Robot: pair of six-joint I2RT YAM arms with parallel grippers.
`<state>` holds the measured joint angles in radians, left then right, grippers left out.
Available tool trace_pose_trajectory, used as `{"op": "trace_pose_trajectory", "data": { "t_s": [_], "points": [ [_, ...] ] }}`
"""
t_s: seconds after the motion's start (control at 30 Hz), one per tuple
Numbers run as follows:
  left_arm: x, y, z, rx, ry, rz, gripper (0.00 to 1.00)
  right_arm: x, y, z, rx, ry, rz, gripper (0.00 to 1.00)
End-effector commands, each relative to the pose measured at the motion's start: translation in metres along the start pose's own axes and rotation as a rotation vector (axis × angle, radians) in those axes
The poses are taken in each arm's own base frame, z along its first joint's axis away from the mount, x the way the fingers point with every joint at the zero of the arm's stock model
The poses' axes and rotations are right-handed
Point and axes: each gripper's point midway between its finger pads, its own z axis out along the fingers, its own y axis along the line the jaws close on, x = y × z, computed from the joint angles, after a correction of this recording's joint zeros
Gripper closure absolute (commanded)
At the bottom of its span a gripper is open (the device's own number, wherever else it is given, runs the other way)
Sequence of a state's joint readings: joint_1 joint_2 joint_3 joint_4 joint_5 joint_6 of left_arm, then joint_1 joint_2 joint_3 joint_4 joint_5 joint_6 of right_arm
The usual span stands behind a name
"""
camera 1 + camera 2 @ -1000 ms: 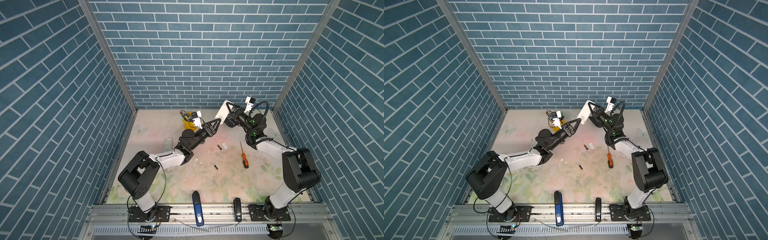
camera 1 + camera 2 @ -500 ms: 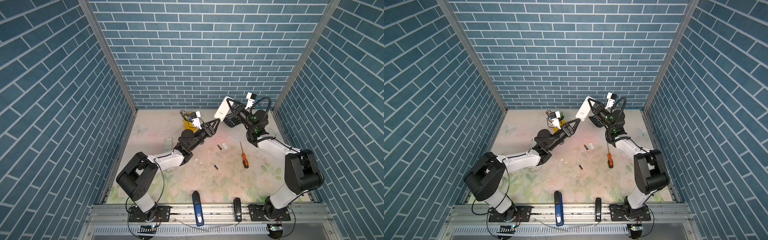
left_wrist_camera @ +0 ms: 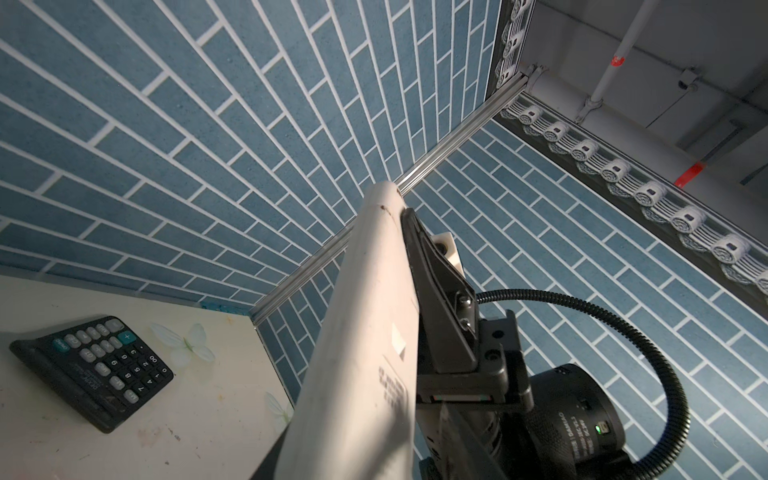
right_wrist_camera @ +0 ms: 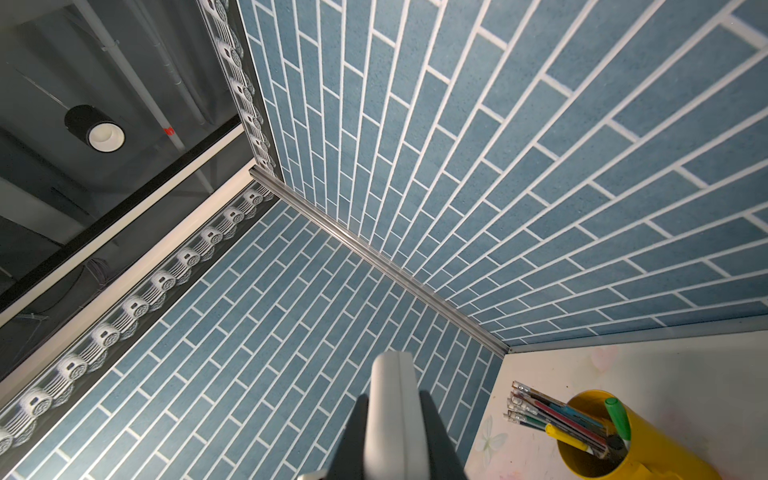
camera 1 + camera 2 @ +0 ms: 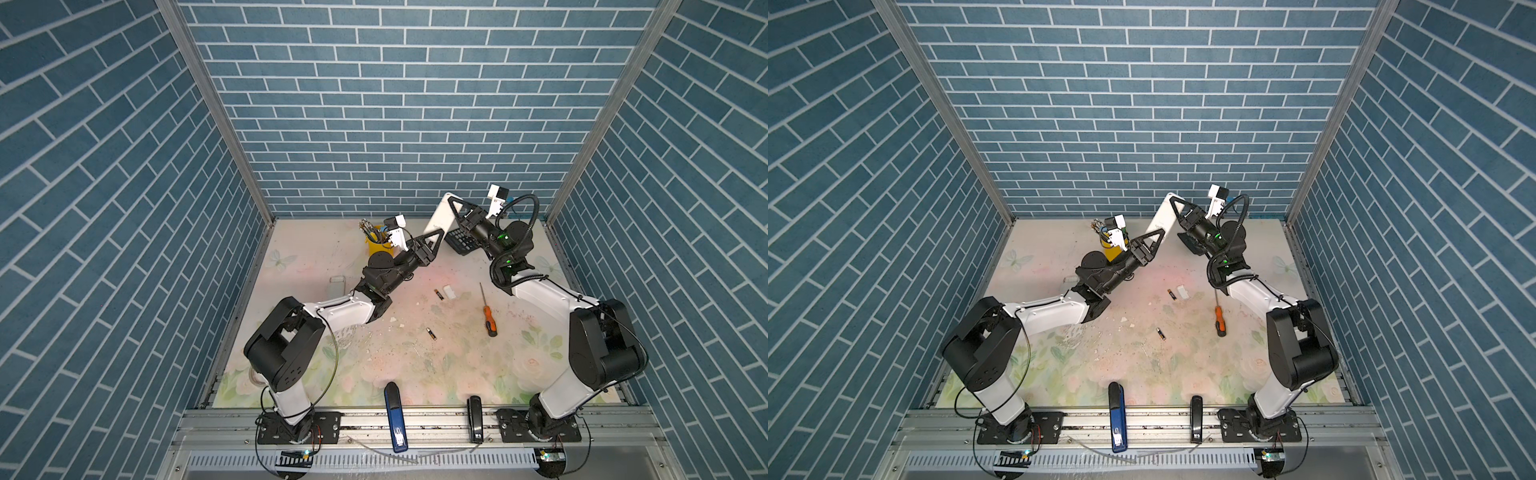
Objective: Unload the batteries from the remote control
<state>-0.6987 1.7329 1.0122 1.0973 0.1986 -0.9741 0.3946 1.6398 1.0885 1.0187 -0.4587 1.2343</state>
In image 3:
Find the white remote control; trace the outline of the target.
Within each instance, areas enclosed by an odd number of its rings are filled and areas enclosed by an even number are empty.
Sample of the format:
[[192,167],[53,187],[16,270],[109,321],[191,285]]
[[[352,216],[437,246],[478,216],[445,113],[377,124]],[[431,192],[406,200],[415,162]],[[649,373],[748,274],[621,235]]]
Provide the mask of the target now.
[[419,306],[403,197],[371,187],[287,428],[277,479],[412,476]]

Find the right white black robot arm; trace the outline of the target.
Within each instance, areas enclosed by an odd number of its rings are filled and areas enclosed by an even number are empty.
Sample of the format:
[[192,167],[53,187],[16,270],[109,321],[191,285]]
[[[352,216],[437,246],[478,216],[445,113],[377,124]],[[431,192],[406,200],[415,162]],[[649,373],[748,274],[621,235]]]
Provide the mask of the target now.
[[430,479],[625,479],[618,414],[581,367],[537,375],[526,368],[516,317],[485,320],[483,303],[526,300],[564,306],[623,332],[627,324],[592,303],[554,292],[476,293],[428,237],[416,213],[402,216],[420,308],[416,417],[432,455]]

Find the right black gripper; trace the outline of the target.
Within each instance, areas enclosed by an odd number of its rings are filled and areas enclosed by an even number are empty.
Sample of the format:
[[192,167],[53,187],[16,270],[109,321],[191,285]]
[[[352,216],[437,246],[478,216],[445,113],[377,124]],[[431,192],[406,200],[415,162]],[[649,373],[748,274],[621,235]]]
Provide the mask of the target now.
[[465,277],[434,244],[412,209],[402,232],[419,313],[416,421],[443,479],[506,479],[512,414],[533,406],[513,314],[488,321]]

